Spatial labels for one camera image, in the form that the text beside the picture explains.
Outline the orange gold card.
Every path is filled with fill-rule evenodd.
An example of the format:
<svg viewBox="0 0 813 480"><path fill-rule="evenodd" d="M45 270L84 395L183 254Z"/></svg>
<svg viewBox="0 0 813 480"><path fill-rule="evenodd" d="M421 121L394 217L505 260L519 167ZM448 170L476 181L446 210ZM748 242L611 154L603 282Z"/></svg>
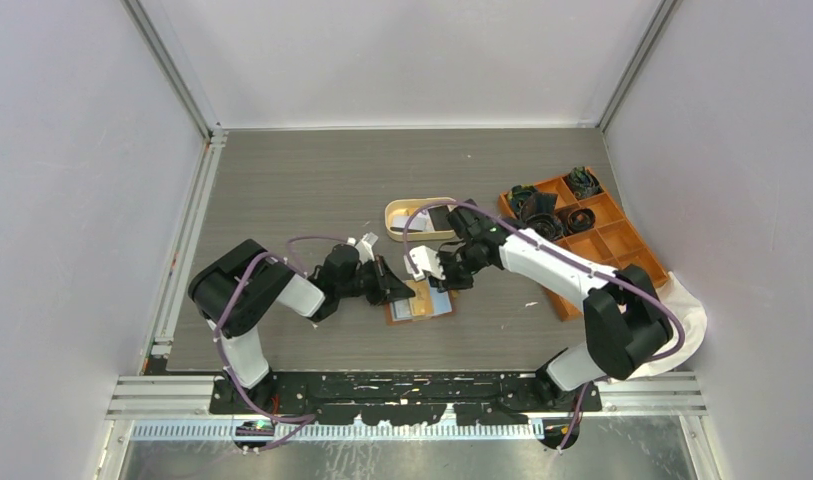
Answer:
<svg viewBox="0 0 813 480"><path fill-rule="evenodd" d="M416 290L415 295L408 299L411 317L415 320L431 318L435 314L434 303L429 293Z"/></svg>

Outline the brown leather card holder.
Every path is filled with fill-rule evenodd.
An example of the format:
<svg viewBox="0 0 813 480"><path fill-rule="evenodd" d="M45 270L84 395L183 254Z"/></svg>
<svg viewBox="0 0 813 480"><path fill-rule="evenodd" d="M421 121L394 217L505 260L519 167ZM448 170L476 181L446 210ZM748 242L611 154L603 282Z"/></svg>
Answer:
<svg viewBox="0 0 813 480"><path fill-rule="evenodd" d="M453 315L456 312L455 291L439 292L431 288L426 298L415 297L387 305L385 321L389 326L405 325Z"/></svg>

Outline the cream oval tray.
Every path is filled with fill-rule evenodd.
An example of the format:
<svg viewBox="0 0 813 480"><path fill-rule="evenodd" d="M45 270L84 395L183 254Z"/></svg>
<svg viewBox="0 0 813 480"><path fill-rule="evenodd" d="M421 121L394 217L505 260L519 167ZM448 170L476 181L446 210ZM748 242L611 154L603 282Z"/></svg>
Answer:
<svg viewBox="0 0 813 480"><path fill-rule="evenodd" d="M448 197L420 199L399 199L390 202L384 210L385 228L388 236L397 242L403 241L407 232L410 241L451 240L455 233L447 221L450 205L438 202L452 201Z"/></svg>

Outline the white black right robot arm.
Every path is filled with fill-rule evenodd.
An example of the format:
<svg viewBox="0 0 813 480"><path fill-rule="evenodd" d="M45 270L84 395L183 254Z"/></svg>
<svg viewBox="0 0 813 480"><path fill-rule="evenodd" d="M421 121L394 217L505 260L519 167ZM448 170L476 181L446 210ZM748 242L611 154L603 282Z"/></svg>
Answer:
<svg viewBox="0 0 813 480"><path fill-rule="evenodd" d="M586 383L603 377L626 380L645 363L663 357L669 341L683 341L678 320L642 268L616 269L586 260L469 202L457 203L447 219L461 245L437 255L441 286L469 288L479 271L492 266L536 282L582 313L583 342L537 371L538 400L547 409L564 409Z"/></svg>

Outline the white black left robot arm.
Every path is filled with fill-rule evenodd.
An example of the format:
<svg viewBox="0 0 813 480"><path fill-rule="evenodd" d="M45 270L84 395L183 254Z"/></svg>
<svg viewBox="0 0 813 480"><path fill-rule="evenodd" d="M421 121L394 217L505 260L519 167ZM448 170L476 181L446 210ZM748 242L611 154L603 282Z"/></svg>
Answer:
<svg viewBox="0 0 813 480"><path fill-rule="evenodd" d="M259 321L273 305L320 322L345 298L363 297L380 306L408 301L416 293L364 240L333 247L322 264L305 274L247 239L196 274L187 295L207 320L220 358L238 381L235 400L259 413L274 397L272 368L258 332Z"/></svg>

